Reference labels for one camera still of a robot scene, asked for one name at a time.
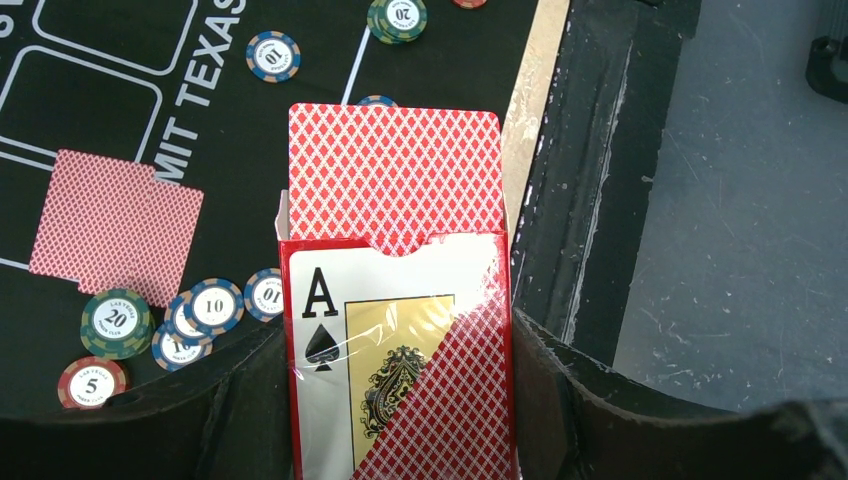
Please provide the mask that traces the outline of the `red-backed playing card deck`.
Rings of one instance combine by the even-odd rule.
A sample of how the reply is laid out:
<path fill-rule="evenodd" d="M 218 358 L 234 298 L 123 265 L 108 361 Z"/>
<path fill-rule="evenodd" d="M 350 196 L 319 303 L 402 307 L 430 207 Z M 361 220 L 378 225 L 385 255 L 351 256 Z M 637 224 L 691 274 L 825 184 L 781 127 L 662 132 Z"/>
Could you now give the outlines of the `red-backed playing card deck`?
<path fill-rule="evenodd" d="M 288 129 L 293 240 L 362 239 L 402 256 L 432 235 L 504 227 L 493 112 L 296 103 Z"/>

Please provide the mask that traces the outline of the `lone blue chip mid-table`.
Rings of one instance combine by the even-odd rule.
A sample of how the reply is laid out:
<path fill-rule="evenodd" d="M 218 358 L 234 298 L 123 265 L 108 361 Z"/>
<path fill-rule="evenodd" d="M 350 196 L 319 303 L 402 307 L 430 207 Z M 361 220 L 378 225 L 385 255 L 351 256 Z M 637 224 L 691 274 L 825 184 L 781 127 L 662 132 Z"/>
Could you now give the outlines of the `lone blue chip mid-table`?
<path fill-rule="evenodd" d="M 297 42 L 275 30 L 256 34 L 248 42 L 245 55 L 252 73 L 267 83 L 288 81 L 301 66 L 301 49 Z"/>

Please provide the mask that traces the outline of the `blue poker chip stack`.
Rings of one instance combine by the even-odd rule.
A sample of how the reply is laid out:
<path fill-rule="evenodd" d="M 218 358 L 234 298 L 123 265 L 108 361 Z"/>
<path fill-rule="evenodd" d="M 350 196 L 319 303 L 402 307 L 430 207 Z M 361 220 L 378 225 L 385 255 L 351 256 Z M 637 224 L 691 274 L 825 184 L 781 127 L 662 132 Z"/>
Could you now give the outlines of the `blue poker chip stack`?
<path fill-rule="evenodd" d="M 397 107 L 398 104 L 385 95 L 368 95 L 357 102 L 360 106 Z"/>

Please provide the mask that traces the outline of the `red chips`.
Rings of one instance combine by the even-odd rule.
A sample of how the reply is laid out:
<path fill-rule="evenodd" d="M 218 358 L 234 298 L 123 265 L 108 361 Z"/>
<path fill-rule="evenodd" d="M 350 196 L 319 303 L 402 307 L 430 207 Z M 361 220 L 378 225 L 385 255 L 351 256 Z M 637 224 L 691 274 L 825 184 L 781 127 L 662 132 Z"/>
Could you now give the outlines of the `red chips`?
<path fill-rule="evenodd" d="M 487 3 L 487 0 L 452 0 L 452 2 L 460 8 L 477 9 Z"/>
<path fill-rule="evenodd" d="M 57 395 L 67 409 L 96 409 L 128 389 L 128 376 L 115 361 L 87 356 L 69 364 L 60 375 Z"/>

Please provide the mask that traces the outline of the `green chips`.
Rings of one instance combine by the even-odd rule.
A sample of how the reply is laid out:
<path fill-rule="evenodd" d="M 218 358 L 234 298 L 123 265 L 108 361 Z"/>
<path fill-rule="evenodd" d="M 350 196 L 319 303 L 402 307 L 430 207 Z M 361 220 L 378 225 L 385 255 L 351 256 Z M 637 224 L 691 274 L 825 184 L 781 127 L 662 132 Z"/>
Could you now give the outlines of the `green chips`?
<path fill-rule="evenodd" d="M 80 322 L 82 345 L 93 355 L 124 360 L 146 350 L 155 322 L 146 301 L 128 289 L 105 290 L 85 305 Z"/>

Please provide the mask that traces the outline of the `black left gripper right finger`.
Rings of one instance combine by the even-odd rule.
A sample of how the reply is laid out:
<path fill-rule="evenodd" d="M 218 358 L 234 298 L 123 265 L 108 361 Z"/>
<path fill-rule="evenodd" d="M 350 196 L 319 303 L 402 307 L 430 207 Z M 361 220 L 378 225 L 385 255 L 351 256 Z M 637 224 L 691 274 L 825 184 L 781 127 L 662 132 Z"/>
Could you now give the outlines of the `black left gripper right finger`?
<path fill-rule="evenodd" d="M 516 438 L 526 479 L 843 479 L 847 403 L 734 413 L 639 384 L 521 310 L 512 319 Z"/>

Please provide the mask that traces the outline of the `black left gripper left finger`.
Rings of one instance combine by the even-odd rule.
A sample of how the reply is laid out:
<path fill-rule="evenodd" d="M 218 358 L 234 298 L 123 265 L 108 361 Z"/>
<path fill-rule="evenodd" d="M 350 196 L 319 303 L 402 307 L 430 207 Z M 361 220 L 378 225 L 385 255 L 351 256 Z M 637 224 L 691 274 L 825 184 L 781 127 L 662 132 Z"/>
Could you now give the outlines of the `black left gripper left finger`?
<path fill-rule="evenodd" d="M 4 479 L 289 479 L 283 328 L 235 343 L 96 410 L 1 422 Z"/>

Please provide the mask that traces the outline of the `blue chips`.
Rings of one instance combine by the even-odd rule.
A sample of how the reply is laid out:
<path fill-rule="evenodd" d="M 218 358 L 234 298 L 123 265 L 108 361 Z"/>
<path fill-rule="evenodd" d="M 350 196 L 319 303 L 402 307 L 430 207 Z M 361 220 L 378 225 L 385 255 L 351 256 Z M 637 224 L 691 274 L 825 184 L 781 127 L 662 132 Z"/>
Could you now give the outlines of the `blue chips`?
<path fill-rule="evenodd" d="M 242 287 L 208 278 L 178 294 L 165 310 L 152 338 L 155 363 L 173 372 L 210 355 L 214 341 L 232 331 L 246 315 L 268 323 L 284 311 L 281 271 L 255 272 Z"/>

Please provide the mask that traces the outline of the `card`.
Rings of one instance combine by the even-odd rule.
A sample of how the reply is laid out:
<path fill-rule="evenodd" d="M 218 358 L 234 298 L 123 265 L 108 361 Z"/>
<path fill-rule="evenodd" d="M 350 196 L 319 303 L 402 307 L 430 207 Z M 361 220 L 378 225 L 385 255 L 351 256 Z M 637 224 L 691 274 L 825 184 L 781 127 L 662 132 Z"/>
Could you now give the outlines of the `card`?
<path fill-rule="evenodd" d="M 107 271 L 109 257 L 124 245 L 131 205 L 153 174 L 150 165 L 60 149 L 29 271 L 81 283 Z"/>
<path fill-rule="evenodd" d="M 204 192 L 156 179 L 133 181 L 96 217 L 94 260 L 78 290 L 126 288 L 164 308 L 180 290 Z"/>

